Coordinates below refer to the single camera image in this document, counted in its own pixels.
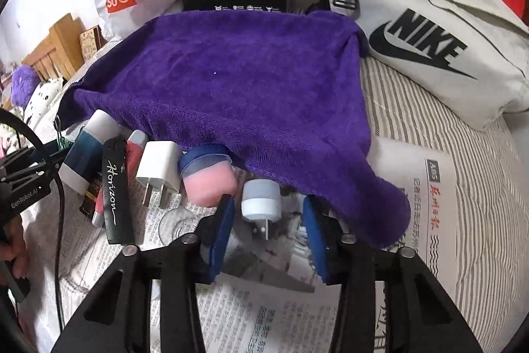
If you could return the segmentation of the left hand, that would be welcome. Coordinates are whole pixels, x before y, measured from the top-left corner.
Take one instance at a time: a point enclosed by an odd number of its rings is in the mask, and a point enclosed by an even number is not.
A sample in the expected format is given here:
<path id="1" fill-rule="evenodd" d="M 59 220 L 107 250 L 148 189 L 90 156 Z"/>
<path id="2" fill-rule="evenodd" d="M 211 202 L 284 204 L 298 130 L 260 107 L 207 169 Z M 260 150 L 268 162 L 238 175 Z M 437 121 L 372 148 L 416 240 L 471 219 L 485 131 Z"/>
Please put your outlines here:
<path id="1" fill-rule="evenodd" d="M 29 254 L 24 239 L 24 230 L 20 215 L 11 219 L 1 228 L 5 239 L 1 240 L 1 260 L 13 262 L 15 279 L 25 279 L 29 269 Z"/>

